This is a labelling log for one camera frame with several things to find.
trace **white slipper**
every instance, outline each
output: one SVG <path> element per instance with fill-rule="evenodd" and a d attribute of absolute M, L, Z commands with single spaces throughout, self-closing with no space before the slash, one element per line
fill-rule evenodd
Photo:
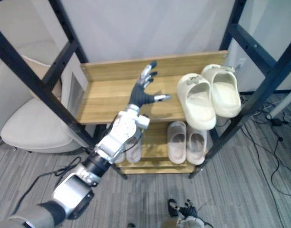
<path fill-rule="evenodd" d="M 185 119 L 198 130 L 211 130 L 216 124 L 210 87 L 206 79 L 195 73 L 183 76 L 177 84 L 177 96 Z"/>
<path fill-rule="evenodd" d="M 204 162 L 207 154 L 207 131 L 198 131 L 187 126 L 187 160 L 194 165 Z"/>
<path fill-rule="evenodd" d="M 169 125 L 168 156 L 171 162 L 181 164 L 186 158 L 186 126 L 184 122 L 176 121 Z"/>
<path fill-rule="evenodd" d="M 221 117 L 235 117 L 241 110 L 234 69 L 217 64 L 207 65 L 201 72 L 211 84 L 211 101 L 215 113 Z"/>
<path fill-rule="evenodd" d="M 121 153 L 121 154 L 117 157 L 115 163 L 121 163 L 121 162 L 123 162 L 123 161 L 125 160 L 125 158 L 126 158 L 126 155 L 125 155 L 124 153 Z"/>
<path fill-rule="evenodd" d="M 126 144 L 126 159 L 130 163 L 139 162 L 141 159 L 141 132 L 138 130 L 135 136 Z"/>

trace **robotic arm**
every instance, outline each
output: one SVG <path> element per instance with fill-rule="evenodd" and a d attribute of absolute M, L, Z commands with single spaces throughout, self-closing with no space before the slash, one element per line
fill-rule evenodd
<path fill-rule="evenodd" d="M 132 90 L 129 104 L 118 113 L 111 131 L 96 145 L 92 154 L 56 187 L 51 200 L 17 212 L 0 222 L 0 228 L 53 228 L 65 219 L 80 217 L 94 197 L 92 187 L 100 183 L 103 174 L 124 151 L 125 143 L 135 134 L 140 134 L 140 130 L 148 128 L 150 119 L 139 115 L 141 106 L 171 98 L 170 95 L 144 92 L 157 74 L 151 73 L 154 67 L 156 61 L 145 67 Z"/>

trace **metal rack post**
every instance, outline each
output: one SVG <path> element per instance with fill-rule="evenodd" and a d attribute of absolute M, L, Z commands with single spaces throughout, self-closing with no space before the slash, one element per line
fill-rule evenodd
<path fill-rule="evenodd" d="M 76 53 L 81 63 L 87 62 L 76 34 L 66 16 L 60 0 L 49 0 L 62 28 L 68 38 L 67 44 L 63 47 L 44 78 L 41 80 L 34 71 L 22 59 L 21 55 L 8 42 L 0 32 L 0 59 L 22 80 L 22 82 L 38 96 L 73 132 L 75 132 L 88 146 L 88 152 L 95 147 L 97 139 L 93 138 L 75 117 L 62 105 L 62 103 L 51 92 L 61 74 L 69 62 L 71 56 Z M 127 176 L 113 165 L 112 167 L 122 178 Z"/>
<path fill-rule="evenodd" d="M 218 153 L 222 146 L 225 145 L 238 130 L 240 130 L 245 122 L 263 105 L 267 98 L 291 72 L 291 43 L 280 59 L 276 61 L 246 30 L 244 30 L 242 26 L 238 24 L 245 3 L 246 0 L 235 1 L 220 50 L 228 49 L 232 38 L 235 39 L 261 70 L 265 79 L 243 106 L 240 113 L 236 117 L 231 118 L 231 124 L 220 137 L 216 129 L 210 131 L 213 139 L 213 146 L 206 155 L 204 163 L 196 166 L 195 170 L 189 174 L 190 179 Z"/>

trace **slipper pair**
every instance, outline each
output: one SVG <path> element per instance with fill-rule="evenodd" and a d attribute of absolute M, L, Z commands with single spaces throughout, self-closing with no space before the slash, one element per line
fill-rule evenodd
<path fill-rule="evenodd" d="M 207 154 L 207 131 L 199 131 L 184 122 L 169 125 L 167 132 L 168 156 L 171 162 L 181 164 L 186 159 L 194 165 L 204 162 Z"/>
<path fill-rule="evenodd" d="M 235 117 L 241 110 L 234 69 L 217 64 L 207 65 L 200 75 L 190 73 L 177 84 L 177 96 L 190 126 L 211 130 L 216 114 Z"/>

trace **shoe rack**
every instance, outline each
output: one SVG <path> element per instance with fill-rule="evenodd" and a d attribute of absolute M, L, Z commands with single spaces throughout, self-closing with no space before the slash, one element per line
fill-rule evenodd
<path fill-rule="evenodd" d="M 144 105 L 140 114 L 150 117 L 151 123 L 142 138 L 142 159 L 137 163 L 126 160 L 118 163 L 124 174 L 191 173 L 194 166 L 187 161 L 174 164 L 167 153 L 167 127 L 170 122 L 184 120 L 176 95 L 178 80 L 188 73 L 200 73 L 208 64 L 223 64 L 227 51 L 204 52 L 179 56 L 164 56 L 141 60 L 85 63 L 82 70 L 89 80 L 79 112 L 81 124 L 107 124 L 127 105 L 131 90 L 142 69 L 157 60 L 158 75 L 146 88 L 149 94 L 171 94 L 172 99 Z"/>

